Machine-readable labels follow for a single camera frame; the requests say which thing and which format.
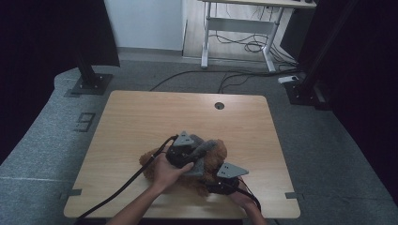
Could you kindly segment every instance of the black stand base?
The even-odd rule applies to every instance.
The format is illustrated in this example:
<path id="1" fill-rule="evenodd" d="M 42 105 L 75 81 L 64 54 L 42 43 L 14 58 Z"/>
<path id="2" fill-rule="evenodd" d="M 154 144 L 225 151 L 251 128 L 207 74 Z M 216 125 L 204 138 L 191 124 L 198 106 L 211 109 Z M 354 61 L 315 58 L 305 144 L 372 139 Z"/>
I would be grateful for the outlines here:
<path id="1" fill-rule="evenodd" d="M 103 95 L 109 82 L 111 81 L 112 74 L 96 73 L 93 84 L 88 84 L 82 78 L 79 78 L 73 89 L 70 90 L 71 95 Z"/>
<path id="2" fill-rule="evenodd" d="M 315 106 L 318 110 L 328 111 L 330 107 L 321 93 L 319 86 L 315 85 L 314 90 L 309 94 L 299 92 L 300 82 L 285 82 L 284 88 L 292 105 Z"/>
<path id="3" fill-rule="evenodd" d="M 306 106 L 316 105 L 316 100 L 313 93 L 311 93 L 310 95 L 301 95 L 299 93 L 299 82 L 285 82 L 283 85 L 286 89 L 286 94 L 289 97 L 290 104 Z"/>

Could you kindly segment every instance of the gray metal bracket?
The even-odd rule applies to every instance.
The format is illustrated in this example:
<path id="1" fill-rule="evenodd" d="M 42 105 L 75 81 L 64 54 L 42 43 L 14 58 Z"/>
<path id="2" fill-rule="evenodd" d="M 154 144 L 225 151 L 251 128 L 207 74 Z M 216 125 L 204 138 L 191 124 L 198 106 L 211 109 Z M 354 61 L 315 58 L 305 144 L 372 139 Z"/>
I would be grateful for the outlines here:
<path id="1" fill-rule="evenodd" d="M 248 173 L 249 171 L 246 169 L 240 168 L 228 162 L 224 162 L 223 165 L 220 167 L 219 171 L 217 172 L 217 176 L 223 178 L 234 178 Z"/>
<path id="2" fill-rule="evenodd" d="M 178 135 L 178 138 L 176 138 L 173 146 L 185 146 L 192 144 L 194 144 L 194 141 L 191 139 L 190 135 L 188 135 L 187 131 L 184 130 Z"/>

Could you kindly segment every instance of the desk leg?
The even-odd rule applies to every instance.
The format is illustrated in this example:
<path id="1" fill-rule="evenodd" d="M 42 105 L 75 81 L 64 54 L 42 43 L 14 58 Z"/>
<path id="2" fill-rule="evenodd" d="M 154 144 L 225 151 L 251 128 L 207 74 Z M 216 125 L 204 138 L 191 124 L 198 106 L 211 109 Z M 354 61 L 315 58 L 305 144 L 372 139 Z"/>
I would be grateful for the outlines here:
<path id="1" fill-rule="evenodd" d="M 207 68 L 207 59 L 208 59 L 208 23 L 210 23 L 210 9 L 211 3 L 208 3 L 207 7 L 207 15 L 206 15 L 206 23 L 205 23 L 205 42 L 202 47 L 202 64 L 201 68 Z"/>
<path id="2" fill-rule="evenodd" d="M 270 50 L 271 50 L 271 47 L 272 47 L 272 43 L 273 43 L 273 41 L 275 39 L 276 32 L 278 31 L 279 23 L 281 22 L 281 17 L 282 17 L 282 14 L 283 14 L 283 10 L 284 10 L 284 7 L 281 7 L 279 9 L 278 19 L 275 21 L 275 23 L 274 23 L 274 25 L 272 27 L 271 34 L 268 36 L 268 41 L 267 41 L 266 48 L 263 49 L 263 55 L 266 58 L 266 62 L 267 62 L 267 66 L 268 66 L 269 72 L 275 72 L 276 71 L 275 67 L 273 65 L 273 62 L 272 62 L 272 55 L 270 54 Z"/>

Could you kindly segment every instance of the person's hand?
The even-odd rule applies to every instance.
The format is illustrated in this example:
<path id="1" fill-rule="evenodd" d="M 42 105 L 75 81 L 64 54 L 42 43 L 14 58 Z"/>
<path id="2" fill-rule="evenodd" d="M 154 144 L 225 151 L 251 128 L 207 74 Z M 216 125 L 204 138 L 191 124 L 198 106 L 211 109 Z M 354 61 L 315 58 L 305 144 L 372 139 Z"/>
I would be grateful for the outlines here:
<path id="1" fill-rule="evenodd" d="M 242 190 L 246 190 L 247 191 L 246 186 L 242 182 L 243 181 L 242 177 L 239 177 L 238 179 L 239 179 L 239 186 L 238 187 L 240 189 L 242 189 Z M 244 195 L 242 193 L 239 193 L 237 191 L 232 193 L 232 194 L 230 194 L 230 195 L 228 195 L 228 197 L 235 204 L 239 205 L 242 208 L 246 208 L 250 204 L 255 204 L 254 201 L 251 198 L 249 198 L 248 196 L 246 196 L 246 195 Z"/>
<path id="2" fill-rule="evenodd" d="M 167 160 L 166 152 L 167 149 L 163 150 L 155 159 L 155 176 L 152 186 L 161 192 L 175 183 L 182 173 L 190 171 L 193 167 L 193 162 L 188 163 L 181 169 L 173 166 Z"/>

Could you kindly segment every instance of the table surface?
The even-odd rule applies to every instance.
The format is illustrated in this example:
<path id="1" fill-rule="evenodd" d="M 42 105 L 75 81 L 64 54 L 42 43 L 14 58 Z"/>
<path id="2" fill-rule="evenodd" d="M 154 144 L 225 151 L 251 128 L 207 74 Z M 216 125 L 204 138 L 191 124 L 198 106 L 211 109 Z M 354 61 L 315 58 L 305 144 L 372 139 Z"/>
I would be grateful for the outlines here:
<path id="1" fill-rule="evenodd" d="M 268 7 L 281 7 L 281 8 L 316 8 L 316 3 L 306 3 L 304 0 L 200 0 L 203 2 L 212 3 L 227 3 L 227 4 L 241 4 L 241 5 L 256 5 Z"/>
<path id="2" fill-rule="evenodd" d="M 224 104 L 223 110 L 215 103 Z M 108 99 L 69 196 L 64 214 L 76 218 L 122 187 L 141 168 L 139 157 L 170 136 L 186 130 L 204 140 L 224 141 L 227 162 L 249 170 L 243 179 L 260 201 L 266 218 L 297 218 L 296 199 L 282 149 L 261 96 L 114 91 Z M 111 218 L 142 193 L 149 182 L 140 175 L 124 192 L 89 218 Z M 199 197 L 177 185 L 162 194 L 145 218 L 245 218 L 226 196 Z"/>

